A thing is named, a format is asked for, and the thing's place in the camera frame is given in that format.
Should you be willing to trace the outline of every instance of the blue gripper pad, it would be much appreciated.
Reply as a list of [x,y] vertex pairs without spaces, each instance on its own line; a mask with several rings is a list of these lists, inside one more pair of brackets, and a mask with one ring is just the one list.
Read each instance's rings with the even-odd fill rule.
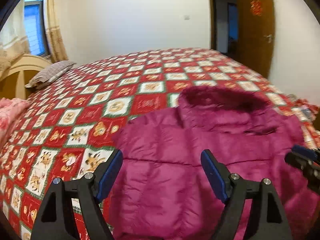
[[111,163],[109,164],[106,172],[103,174],[102,179],[99,181],[99,189],[96,196],[99,203],[108,197],[111,191],[111,188],[116,180],[116,177],[118,176],[118,173],[121,169],[122,162],[123,162],[123,154],[120,150],[118,150],[115,153],[113,159],[111,160]]
[[313,150],[305,148],[300,145],[294,145],[291,151],[295,153],[299,153],[312,161],[316,161],[318,158],[318,155]]
[[226,203],[232,191],[228,177],[230,175],[229,170],[222,163],[218,163],[209,150],[204,150],[201,153],[200,160],[215,196]]

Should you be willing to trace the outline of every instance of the quilted fabric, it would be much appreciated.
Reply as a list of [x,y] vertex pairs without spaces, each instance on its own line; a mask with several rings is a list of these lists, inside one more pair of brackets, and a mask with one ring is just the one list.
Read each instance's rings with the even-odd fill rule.
[[[30,108],[1,150],[3,211],[22,240],[30,236],[53,178],[93,171],[110,156],[113,133],[138,115],[177,106],[179,93],[192,85],[255,91],[285,115],[295,108],[265,78],[207,49],[144,51],[72,69],[30,96]],[[312,125],[295,110],[307,146],[320,146]],[[73,204],[81,239],[87,239],[79,204]],[[107,221],[109,205],[106,200],[101,206]]]
[[[218,86],[186,88],[178,102],[130,120],[113,137],[124,155],[110,206],[115,238],[210,239],[224,205],[202,169],[204,149],[244,179],[271,179],[295,239],[306,234],[319,196],[284,162],[303,144],[298,118],[276,113],[252,92]],[[243,239],[249,210],[235,240]]]

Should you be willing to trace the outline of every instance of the pink jacket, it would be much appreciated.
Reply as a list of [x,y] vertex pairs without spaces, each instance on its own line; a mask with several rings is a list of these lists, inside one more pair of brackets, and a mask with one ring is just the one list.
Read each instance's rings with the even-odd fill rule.
[[[110,205],[116,239],[210,239],[224,205],[201,167],[204,149],[244,179],[270,178],[294,237],[306,233],[318,196],[284,162],[294,144],[304,144],[299,120],[251,92],[187,88],[179,107],[129,121],[114,141],[124,154]],[[242,239],[249,210],[246,203],[235,239]]]

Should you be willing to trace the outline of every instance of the beige curtain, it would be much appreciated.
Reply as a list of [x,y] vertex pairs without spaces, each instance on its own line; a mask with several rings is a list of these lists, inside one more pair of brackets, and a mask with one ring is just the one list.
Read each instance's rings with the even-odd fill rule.
[[24,0],[21,0],[0,32],[0,78],[24,53],[30,53],[30,49],[24,26]]
[[44,27],[53,63],[68,60],[61,37],[56,9],[55,0],[44,0]]

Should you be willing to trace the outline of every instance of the cartoon print pattern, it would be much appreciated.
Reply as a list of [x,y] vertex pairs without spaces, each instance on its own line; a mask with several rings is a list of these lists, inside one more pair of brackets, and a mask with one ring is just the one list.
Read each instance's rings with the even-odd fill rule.
[[[30,239],[44,193],[56,177],[77,179],[105,162],[112,135],[141,114],[178,105],[189,86],[252,91],[281,114],[296,114],[308,147],[319,135],[303,113],[268,80],[213,50],[143,51],[110,57],[68,71],[29,97],[30,108],[0,152],[0,201],[22,239]],[[108,199],[102,205],[108,220]],[[81,240],[87,233],[73,200]]]

